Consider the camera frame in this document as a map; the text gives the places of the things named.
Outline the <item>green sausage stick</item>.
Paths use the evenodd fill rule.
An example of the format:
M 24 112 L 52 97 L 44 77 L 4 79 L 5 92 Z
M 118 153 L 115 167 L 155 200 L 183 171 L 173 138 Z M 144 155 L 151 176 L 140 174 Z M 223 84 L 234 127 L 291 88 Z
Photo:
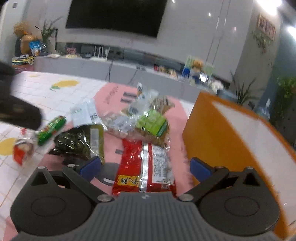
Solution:
M 51 137 L 53 137 L 53 135 L 60 131 L 65 124 L 66 118 L 62 115 L 59 115 L 50 121 L 43 129 L 38 132 L 38 145 L 44 145 Z

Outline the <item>chocolate snack clear packet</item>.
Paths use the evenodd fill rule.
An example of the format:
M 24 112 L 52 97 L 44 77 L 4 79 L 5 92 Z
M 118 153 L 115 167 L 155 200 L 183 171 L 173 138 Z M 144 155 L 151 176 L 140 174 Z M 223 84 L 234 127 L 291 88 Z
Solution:
M 13 146 L 13 159 L 22 166 L 29 160 L 36 149 L 37 136 L 34 131 L 22 128 Z

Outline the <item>dark green seaweed bag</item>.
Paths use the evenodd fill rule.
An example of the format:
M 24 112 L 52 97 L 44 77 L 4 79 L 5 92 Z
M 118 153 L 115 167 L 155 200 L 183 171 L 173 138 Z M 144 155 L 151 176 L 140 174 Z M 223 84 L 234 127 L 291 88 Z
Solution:
M 54 147 L 48 154 L 85 161 L 99 157 L 104 164 L 104 128 L 99 124 L 82 125 L 62 132 L 54 138 Z

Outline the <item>white wet wipes packet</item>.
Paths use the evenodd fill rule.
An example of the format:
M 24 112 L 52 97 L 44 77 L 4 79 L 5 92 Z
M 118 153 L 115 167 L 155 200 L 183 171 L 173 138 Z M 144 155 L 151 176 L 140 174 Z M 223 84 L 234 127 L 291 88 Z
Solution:
M 74 126 L 102 124 L 93 98 L 71 108 L 70 115 Z

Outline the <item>red spicy snack bag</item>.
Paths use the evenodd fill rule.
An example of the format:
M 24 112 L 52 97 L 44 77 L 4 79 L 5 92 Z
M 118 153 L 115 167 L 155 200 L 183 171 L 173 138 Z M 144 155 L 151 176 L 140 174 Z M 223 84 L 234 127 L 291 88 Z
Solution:
M 124 139 L 121 162 L 112 187 L 112 194 L 121 192 L 177 193 L 171 161 L 165 149 Z

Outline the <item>yogurt hawthorn ball bag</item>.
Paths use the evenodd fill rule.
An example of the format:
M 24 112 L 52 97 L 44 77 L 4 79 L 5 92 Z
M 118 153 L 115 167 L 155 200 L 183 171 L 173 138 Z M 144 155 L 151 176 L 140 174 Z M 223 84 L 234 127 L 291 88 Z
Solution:
M 118 138 L 127 138 L 129 140 L 140 138 L 140 133 L 136 129 L 138 118 L 138 114 L 129 116 L 122 112 L 109 112 L 101 117 L 107 133 Z

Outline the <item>green label nut bag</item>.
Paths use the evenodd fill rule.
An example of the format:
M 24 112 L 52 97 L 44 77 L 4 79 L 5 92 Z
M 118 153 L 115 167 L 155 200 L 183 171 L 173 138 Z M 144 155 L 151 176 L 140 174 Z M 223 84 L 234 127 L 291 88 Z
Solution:
M 145 141 L 162 148 L 168 145 L 170 125 L 167 118 L 156 109 L 145 111 L 135 126 Z

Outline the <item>clear mixed snack bag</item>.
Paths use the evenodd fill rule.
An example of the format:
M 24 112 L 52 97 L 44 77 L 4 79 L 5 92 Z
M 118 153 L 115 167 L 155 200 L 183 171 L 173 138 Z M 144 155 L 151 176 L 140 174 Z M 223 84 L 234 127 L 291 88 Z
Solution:
M 161 95 L 157 90 L 149 89 L 142 83 L 137 84 L 137 97 L 121 112 L 128 116 L 140 115 L 149 110 L 157 110 L 165 114 L 175 107 L 175 104 L 167 96 Z

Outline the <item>pink storage box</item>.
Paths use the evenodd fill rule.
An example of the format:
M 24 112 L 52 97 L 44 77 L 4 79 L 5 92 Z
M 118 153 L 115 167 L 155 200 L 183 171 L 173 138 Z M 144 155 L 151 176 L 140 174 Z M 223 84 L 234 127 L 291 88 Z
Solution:
M 34 71 L 34 65 L 29 63 L 13 63 L 12 68 L 14 68 L 16 74 L 23 71 Z

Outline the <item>orange gourd vase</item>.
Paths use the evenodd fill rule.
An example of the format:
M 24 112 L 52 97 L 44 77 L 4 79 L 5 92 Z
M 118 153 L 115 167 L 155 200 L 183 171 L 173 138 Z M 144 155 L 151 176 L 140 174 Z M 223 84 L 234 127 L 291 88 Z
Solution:
M 32 51 L 30 49 L 30 42 L 38 40 L 37 36 L 34 35 L 23 35 L 20 43 L 20 50 L 23 55 L 28 54 L 32 56 Z

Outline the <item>orange cardboard box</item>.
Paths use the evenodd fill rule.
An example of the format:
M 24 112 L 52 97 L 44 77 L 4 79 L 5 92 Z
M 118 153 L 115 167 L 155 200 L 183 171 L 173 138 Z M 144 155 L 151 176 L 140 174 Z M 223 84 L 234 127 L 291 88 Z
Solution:
M 183 131 L 189 159 L 230 171 L 253 167 L 280 206 L 275 233 L 295 237 L 295 151 L 263 117 L 233 102 L 201 92 Z

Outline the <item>left potted green plant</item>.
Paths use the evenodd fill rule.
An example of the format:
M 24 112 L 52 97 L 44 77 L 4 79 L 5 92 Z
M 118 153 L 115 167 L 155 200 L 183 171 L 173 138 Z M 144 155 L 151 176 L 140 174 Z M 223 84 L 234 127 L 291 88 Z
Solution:
M 41 42 L 42 42 L 42 55 L 48 55 L 51 54 L 50 51 L 50 37 L 53 35 L 54 32 L 58 32 L 58 29 L 54 26 L 57 21 L 62 19 L 63 17 L 60 16 L 56 18 L 55 20 L 50 20 L 47 21 L 46 19 L 44 20 L 43 27 L 37 27 L 35 26 L 36 29 L 38 29 L 41 33 Z

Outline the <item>lemon pattern tablecloth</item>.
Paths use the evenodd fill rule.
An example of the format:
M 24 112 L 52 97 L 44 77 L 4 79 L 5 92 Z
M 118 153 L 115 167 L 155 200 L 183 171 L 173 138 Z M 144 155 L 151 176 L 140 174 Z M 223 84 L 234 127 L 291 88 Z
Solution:
M 75 105 L 94 99 L 99 114 L 118 112 L 126 107 L 122 102 L 124 93 L 135 93 L 136 89 L 103 80 L 40 72 L 22 72 L 16 76 L 12 93 L 42 111 L 45 126 L 57 116 L 66 117 L 66 128 L 72 126 L 70 111 Z M 182 132 L 192 111 L 193 104 L 173 98 L 175 106 L 166 113 L 170 123 L 169 154 L 173 164 L 177 193 L 192 188 L 189 161 L 183 144 Z M 16 196 L 29 176 L 38 166 L 49 170 L 62 168 L 62 159 L 48 154 L 53 145 L 49 140 L 35 149 L 33 156 L 19 165 L 13 160 L 12 148 L 20 134 L 17 126 L 1 123 L 1 240 L 11 240 L 16 235 L 10 219 L 10 209 Z

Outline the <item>water jug with pump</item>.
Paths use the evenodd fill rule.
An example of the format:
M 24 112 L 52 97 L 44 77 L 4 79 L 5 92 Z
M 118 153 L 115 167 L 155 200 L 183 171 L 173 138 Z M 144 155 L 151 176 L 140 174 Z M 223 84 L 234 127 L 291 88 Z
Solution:
M 261 116 L 262 118 L 266 119 L 267 121 L 269 121 L 270 120 L 269 106 L 270 106 L 270 99 L 266 101 L 265 106 L 258 106 L 255 110 L 255 113 Z

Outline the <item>white wifi router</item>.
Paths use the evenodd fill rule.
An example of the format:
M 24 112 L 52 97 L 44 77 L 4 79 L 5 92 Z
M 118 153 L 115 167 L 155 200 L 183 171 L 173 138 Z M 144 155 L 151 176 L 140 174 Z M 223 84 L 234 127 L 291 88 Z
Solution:
M 94 45 L 94 56 L 90 58 L 92 61 L 106 62 L 110 47 L 104 45 Z

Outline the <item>potted long leaf plant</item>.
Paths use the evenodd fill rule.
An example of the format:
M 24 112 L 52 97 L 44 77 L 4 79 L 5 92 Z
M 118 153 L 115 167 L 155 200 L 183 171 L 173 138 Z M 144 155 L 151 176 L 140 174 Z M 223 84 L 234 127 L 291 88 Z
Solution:
M 230 73 L 231 73 L 231 77 L 232 77 L 232 82 L 235 87 L 235 95 L 237 97 L 236 103 L 239 106 L 243 106 L 243 104 L 245 104 L 245 102 L 247 102 L 248 100 L 259 100 L 258 97 L 253 95 L 253 92 L 257 91 L 257 90 L 251 89 L 252 85 L 256 81 L 256 78 L 254 78 L 249 84 L 245 85 L 245 82 L 240 84 L 240 82 L 238 80 L 235 80 L 234 74 L 232 72 L 230 72 Z

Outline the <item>cabinet top ivy plant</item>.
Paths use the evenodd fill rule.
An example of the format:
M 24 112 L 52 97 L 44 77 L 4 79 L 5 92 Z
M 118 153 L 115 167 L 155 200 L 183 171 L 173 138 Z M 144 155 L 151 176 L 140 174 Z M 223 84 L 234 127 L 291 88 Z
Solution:
M 270 123 L 286 138 L 295 136 L 295 77 L 279 77 Z

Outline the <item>grey tv console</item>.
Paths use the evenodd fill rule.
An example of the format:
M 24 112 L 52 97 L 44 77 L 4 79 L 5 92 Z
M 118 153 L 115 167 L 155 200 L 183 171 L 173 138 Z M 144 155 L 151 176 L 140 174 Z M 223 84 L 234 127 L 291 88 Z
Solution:
M 194 103 L 200 92 L 216 93 L 204 85 L 193 84 L 189 80 L 174 78 L 151 68 L 121 63 L 119 61 L 92 61 L 83 58 L 37 57 L 34 63 L 36 72 L 65 74 L 93 78 L 136 87 L 140 82 L 149 89 L 163 95 L 170 95 Z

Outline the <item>green calendar card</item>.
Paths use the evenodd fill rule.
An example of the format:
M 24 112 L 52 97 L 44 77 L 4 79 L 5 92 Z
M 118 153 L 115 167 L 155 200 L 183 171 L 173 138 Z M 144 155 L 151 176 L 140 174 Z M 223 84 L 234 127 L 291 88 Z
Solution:
M 185 61 L 181 76 L 183 78 L 193 79 L 196 83 L 205 83 L 212 76 L 213 72 L 214 66 L 212 64 L 189 55 Z

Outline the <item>teddy bear toy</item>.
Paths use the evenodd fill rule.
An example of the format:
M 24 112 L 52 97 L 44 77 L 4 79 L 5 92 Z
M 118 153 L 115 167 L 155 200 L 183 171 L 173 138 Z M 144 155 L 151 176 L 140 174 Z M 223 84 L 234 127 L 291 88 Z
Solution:
M 192 70 L 194 72 L 201 72 L 204 67 L 204 62 L 198 59 L 194 59 L 192 62 Z

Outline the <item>hanging vine plant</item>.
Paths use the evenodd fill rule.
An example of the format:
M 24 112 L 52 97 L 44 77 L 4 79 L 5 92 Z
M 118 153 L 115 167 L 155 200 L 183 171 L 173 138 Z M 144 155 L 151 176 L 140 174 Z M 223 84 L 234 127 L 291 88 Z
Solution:
M 272 44 L 273 40 L 267 37 L 266 34 L 262 32 L 252 32 L 253 39 L 255 40 L 257 47 L 261 49 L 261 53 L 265 54 Z

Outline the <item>wall mounted black television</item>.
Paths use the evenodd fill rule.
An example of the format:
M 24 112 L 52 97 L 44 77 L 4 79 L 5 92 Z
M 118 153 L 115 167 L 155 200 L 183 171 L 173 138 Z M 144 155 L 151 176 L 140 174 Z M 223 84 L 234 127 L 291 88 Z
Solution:
M 107 29 L 156 38 L 167 1 L 76 0 L 67 17 L 67 29 Z

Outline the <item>framed wall picture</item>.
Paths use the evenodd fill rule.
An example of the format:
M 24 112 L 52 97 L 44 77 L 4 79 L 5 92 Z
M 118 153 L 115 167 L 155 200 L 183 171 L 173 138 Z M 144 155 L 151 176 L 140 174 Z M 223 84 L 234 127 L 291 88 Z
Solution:
M 261 13 L 258 15 L 257 27 L 269 39 L 274 41 L 274 38 L 275 38 L 275 35 L 276 35 L 276 27 L 268 18 L 266 18 Z

